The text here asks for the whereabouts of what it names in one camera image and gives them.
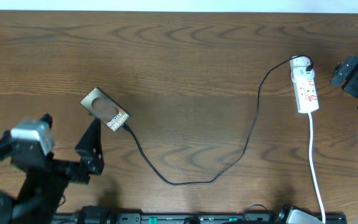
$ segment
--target power adapter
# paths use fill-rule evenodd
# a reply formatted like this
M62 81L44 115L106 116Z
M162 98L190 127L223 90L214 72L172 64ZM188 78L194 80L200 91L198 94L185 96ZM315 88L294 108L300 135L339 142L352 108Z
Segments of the power adapter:
M310 59L307 57L298 57L291 60L290 65L298 112L310 113L317 110L319 106L316 86L313 80L314 70L310 69Z

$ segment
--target white power strip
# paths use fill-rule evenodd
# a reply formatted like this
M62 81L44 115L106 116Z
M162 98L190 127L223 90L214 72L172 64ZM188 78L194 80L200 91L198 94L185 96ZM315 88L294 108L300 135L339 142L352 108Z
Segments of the white power strip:
M310 60L306 57L298 57L290 61L291 79L299 113L310 113L319 108L313 80L314 70L306 71L310 63Z

